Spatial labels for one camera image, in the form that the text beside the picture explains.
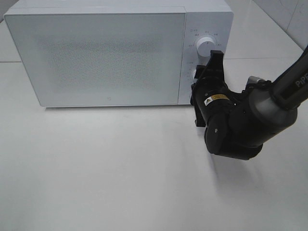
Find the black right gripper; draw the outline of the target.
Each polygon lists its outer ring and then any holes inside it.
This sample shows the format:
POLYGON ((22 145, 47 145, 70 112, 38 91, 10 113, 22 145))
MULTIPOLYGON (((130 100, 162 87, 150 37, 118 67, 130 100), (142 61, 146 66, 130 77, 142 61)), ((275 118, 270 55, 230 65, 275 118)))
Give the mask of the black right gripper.
POLYGON ((243 93, 230 90, 225 82, 223 58, 222 51, 211 50, 207 65, 196 66, 194 79, 197 81, 191 85, 191 105, 197 127, 229 129, 230 116, 243 101, 243 93))

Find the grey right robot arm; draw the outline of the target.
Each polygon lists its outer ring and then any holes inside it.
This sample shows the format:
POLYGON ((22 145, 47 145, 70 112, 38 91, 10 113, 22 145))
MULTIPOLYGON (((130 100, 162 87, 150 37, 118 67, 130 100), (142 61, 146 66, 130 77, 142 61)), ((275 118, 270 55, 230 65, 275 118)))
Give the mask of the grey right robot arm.
POLYGON ((296 122, 297 109, 308 98, 308 52, 274 81, 249 77, 239 93, 225 82, 223 56, 211 51, 209 62, 196 67, 191 86, 195 124, 205 128, 211 154, 249 160, 296 122))

